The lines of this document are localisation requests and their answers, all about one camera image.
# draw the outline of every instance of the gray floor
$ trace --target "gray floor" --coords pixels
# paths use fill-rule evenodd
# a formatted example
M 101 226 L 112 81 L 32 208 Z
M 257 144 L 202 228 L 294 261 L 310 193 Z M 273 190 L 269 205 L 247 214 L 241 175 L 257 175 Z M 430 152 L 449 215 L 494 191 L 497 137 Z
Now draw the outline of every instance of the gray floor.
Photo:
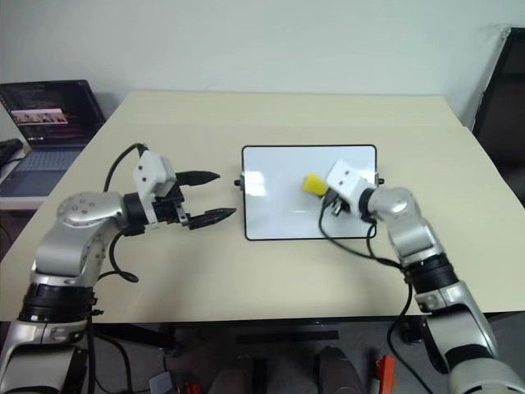
M 267 393 L 315 393 L 313 357 L 325 346 L 338 346 L 354 362 L 368 392 L 377 393 L 378 384 L 372 376 L 372 360 L 390 354 L 386 344 L 388 322 L 339 323 L 330 325 L 298 326 L 293 328 L 201 328 L 177 331 L 185 352 L 176 358 L 167 358 L 167 367 L 177 376 L 198 379 L 209 388 L 213 378 L 239 355 L 249 355 L 267 361 Z M 492 322 L 500 344 L 501 358 L 525 377 L 525 313 L 514 314 Z M 301 341 L 238 345 L 237 337 L 261 332 L 333 331 L 337 341 Z M 446 376 L 439 375 L 427 360 L 424 346 L 405 346 L 399 351 L 417 369 L 435 393 L 447 392 Z M 124 369 L 114 348 L 100 340 L 97 344 L 98 378 L 111 391 L 124 387 Z M 133 372 L 134 389 L 148 388 L 148 380 L 163 371 L 162 352 L 146 346 L 124 343 Z M 422 392 L 418 382 L 400 364 L 397 364 L 396 393 Z

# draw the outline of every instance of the laptop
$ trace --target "laptop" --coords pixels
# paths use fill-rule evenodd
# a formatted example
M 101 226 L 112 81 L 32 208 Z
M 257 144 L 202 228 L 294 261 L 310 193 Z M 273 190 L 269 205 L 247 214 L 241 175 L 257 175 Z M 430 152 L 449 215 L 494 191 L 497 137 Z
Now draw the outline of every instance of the laptop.
M 49 195 L 106 121 L 87 80 L 0 84 L 0 102 L 31 147 L 0 197 Z

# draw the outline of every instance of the beige table top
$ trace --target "beige table top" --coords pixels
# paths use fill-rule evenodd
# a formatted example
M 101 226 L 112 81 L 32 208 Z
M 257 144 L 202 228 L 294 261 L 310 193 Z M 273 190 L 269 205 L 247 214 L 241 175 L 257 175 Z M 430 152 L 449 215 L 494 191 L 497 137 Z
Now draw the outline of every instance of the beige table top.
M 279 109 L 273 116 L 274 99 L 289 110 Z M 317 106 L 316 100 L 324 104 Z M 422 111 L 437 126 L 428 124 Z M 302 114 L 304 122 L 298 120 Z M 525 212 L 442 98 L 136 92 L 75 161 L 2 261 L 1 319 L 14 319 L 20 309 L 33 253 L 54 222 L 58 204 L 82 190 L 101 190 L 114 158 L 137 141 L 168 157 L 176 171 L 222 175 L 212 184 L 184 188 L 186 211 L 236 207 L 238 212 L 197 231 L 161 226 L 119 241 L 116 260 L 140 282 L 118 277 L 100 282 L 95 290 L 105 314 L 97 317 L 99 322 L 322 318 L 400 311 L 406 285 L 390 268 L 348 255 L 325 241 L 244 238 L 242 194 L 233 180 L 240 174 L 240 150 L 246 144 L 376 145 L 378 170 L 386 185 L 413 191 L 481 308 L 525 309 L 525 265 L 519 260 Z M 111 190 L 134 191 L 135 164 L 135 156 L 122 162 Z M 363 247 L 360 240 L 349 244 Z M 378 254 L 394 256 L 383 226 L 373 244 Z M 417 307 L 411 312 L 418 313 Z

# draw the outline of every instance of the whiteboard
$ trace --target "whiteboard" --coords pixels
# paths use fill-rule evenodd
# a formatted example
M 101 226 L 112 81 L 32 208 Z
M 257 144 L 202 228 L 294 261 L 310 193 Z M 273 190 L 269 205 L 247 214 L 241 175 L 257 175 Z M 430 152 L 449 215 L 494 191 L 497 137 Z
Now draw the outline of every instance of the whiteboard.
M 321 198 L 303 191 L 302 184 L 310 173 L 325 179 L 338 159 L 345 160 L 367 181 L 376 183 L 377 151 L 373 145 L 244 146 L 246 238 L 324 238 L 317 226 Z M 363 238 L 369 227 L 369 223 L 346 212 L 336 217 L 329 208 L 323 219 L 323 228 L 334 238 Z

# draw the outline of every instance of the silver robotic arm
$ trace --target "silver robotic arm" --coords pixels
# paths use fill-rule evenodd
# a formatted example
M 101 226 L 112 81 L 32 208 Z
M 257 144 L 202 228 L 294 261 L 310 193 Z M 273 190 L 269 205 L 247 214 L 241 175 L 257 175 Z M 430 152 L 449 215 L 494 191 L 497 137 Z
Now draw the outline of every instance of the silver robotic arm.
M 386 224 L 405 281 L 413 286 L 419 309 L 426 314 L 422 332 L 429 358 L 438 371 L 450 374 L 450 393 L 525 393 L 518 375 L 497 360 L 490 324 L 467 285 L 456 277 L 412 194 L 402 188 L 378 188 L 341 160 L 326 183 L 331 189 L 326 197 L 331 194 L 344 201 L 351 214 L 365 221 Z
M 145 226 L 178 222 L 190 230 L 229 217 L 219 208 L 192 217 L 182 207 L 180 186 L 201 185 L 212 172 L 174 173 L 170 163 L 145 150 L 134 171 L 138 193 L 79 193 L 63 201 L 57 221 L 42 239 L 18 319 L 0 354 L 0 393 L 80 392 L 88 352 L 76 345 L 97 300 L 108 243 L 136 236 Z

